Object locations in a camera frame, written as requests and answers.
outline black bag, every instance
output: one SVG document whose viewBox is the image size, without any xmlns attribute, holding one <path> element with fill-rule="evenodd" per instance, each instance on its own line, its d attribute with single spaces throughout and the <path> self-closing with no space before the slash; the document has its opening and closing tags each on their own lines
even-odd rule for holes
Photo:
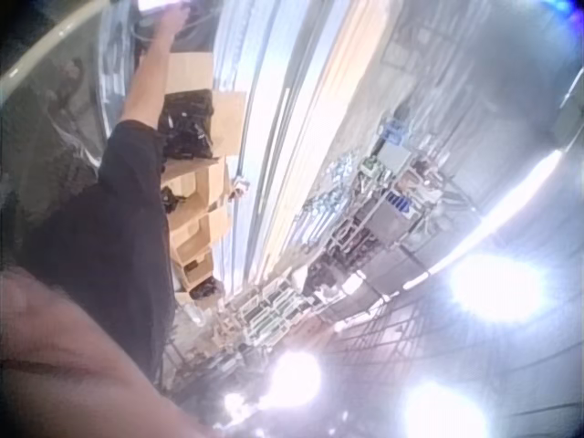
<svg viewBox="0 0 584 438">
<path fill-rule="evenodd" d="M 164 159 L 213 158 L 213 111 L 210 89 L 167 94 L 158 121 L 158 131 L 166 139 Z"/>
</svg>

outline black shirt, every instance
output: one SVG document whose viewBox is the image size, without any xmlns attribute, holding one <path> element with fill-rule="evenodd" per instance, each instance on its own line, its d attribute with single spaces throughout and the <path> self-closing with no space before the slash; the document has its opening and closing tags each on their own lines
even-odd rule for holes
<svg viewBox="0 0 584 438">
<path fill-rule="evenodd" d="M 41 281 L 62 287 L 151 379 L 174 311 L 161 171 L 156 130 L 118 124 L 98 182 L 31 234 L 21 260 Z"/>
</svg>

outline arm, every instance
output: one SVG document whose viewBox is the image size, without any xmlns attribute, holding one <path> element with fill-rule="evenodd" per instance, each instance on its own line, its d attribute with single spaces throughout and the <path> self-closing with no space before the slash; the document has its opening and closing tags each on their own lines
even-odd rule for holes
<svg viewBox="0 0 584 438">
<path fill-rule="evenodd" d="M 151 46 L 132 80 L 121 121 L 136 120 L 157 129 L 164 105 L 172 42 L 187 16 L 188 10 L 179 6 L 162 16 Z"/>
</svg>

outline black object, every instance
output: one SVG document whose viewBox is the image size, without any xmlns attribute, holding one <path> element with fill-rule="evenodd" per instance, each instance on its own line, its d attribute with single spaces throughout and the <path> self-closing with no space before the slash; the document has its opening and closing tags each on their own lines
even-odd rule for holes
<svg viewBox="0 0 584 438">
<path fill-rule="evenodd" d="M 161 190 L 161 198 L 162 205 L 164 205 L 164 211 L 167 214 L 176 210 L 176 206 L 186 199 L 184 196 L 175 196 L 169 187 L 164 187 Z"/>
<path fill-rule="evenodd" d="M 210 139 L 213 112 L 210 89 L 166 95 L 158 121 L 158 131 L 166 139 L 164 158 L 213 158 Z"/>
<path fill-rule="evenodd" d="M 223 283 L 217 280 L 214 276 L 211 276 L 203 281 L 199 286 L 195 287 L 189 292 L 189 296 L 193 300 L 210 297 L 215 293 L 220 295 L 224 291 Z"/>
</svg>

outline hand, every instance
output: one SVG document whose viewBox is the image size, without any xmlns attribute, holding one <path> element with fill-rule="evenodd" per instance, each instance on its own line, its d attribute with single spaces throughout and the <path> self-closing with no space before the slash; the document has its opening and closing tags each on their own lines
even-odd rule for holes
<svg viewBox="0 0 584 438">
<path fill-rule="evenodd" d="M 161 18 L 158 31 L 174 37 L 181 31 L 188 16 L 189 8 L 182 3 L 170 6 Z"/>
</svg>

